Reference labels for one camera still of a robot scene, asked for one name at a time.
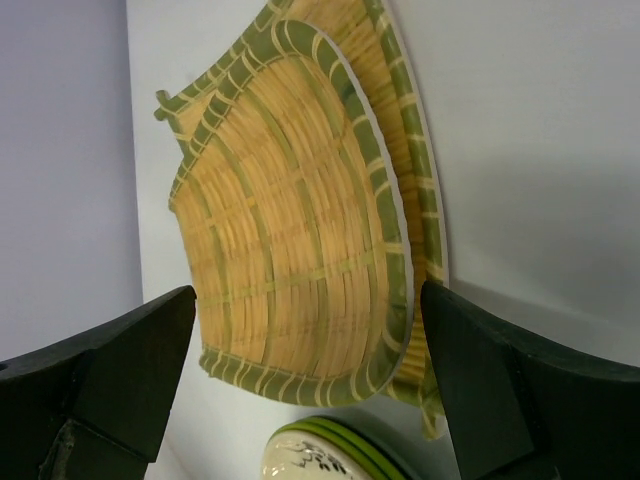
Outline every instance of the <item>woven bamboo basket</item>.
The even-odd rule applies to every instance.
[[[421,102],[391,12],[382,0],[271,0],[228,52],[178,95],[158,92],[158,119],[168,120],[183,152],[230,67],[246,46],[281,19],[326,32],[347,58],[375,112],[397,175],[408,222],[416,291],[428,277],[448,283],[446,239],[437,175]],[[386,393],[419,405],[427,436],[442,414],[419,302],[411,341]]]
[[[312,26],[276,22],[239,58],[170,196],[198,292],[200,363],[279,401],[359,402],[392,378],[413,317],[384,138]]]

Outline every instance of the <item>white wall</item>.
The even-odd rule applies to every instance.
[[[191,82],[263,3],[128,2],[148,298],[190,278],[166,208],[180,152],[152,116],[153,93]],[[452,287],[562,343],[640,365],[640,3],[392,4],[437,155]],[[309,410],[207,378],[198,349],[195,332],[167,439],[194,480],[257,478],[271,432]],[[446,439],[420,438],[417,410],[381,397],[358,410],[402,435],[425,477],[456,478]]]
[[[142,302],[124,0],[0,0],[0,360]]]

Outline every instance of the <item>woven bamboo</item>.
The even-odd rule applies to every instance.
[[[272,0],[229,51],[173,98],[158,92],[158,119],[167,119],[183,150],[218,84],[246,45],[280,19],[325,31],[355,71],[391,154],[408,221],[415,287],[425,278],[448,283],[446,240],[434,158],[418,92],[390,11],[381,0]],[[403,364],[386,393],[420,405],[426,434],[435,434],[442,405],[428,355],[419,304]]]
[[[384,139],[315,28],[274,23],[239,59],[170,197],[198,292],[200,363],[279,401],[361,401],[399,366],[413,315]]]

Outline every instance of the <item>bamboo tray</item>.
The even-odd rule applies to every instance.
[[[413,318],[397,180],[346,67],[302,22],[257,35],[218,84],[170,196],[198,293],[201,366],[299,405],[379,392]]]
[[[178,95],[158,92],[158,119],[168,120],[183,152],[221,79],[246,45],[281,19],[325,31],[356,73],[377,116],[398,177],[408,221],[415,288],[428,277],[448,283],[446,238],[433,152],[401,38],[381,0],[272,0],[229,51]],[[404,361],[386,393],[420,405],[425,433],[434,436],[442,405],[428,355],[419,304]]]

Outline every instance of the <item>gray wall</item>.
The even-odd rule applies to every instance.
[[[0,0],[0,359],[142,302],[124,0]]]

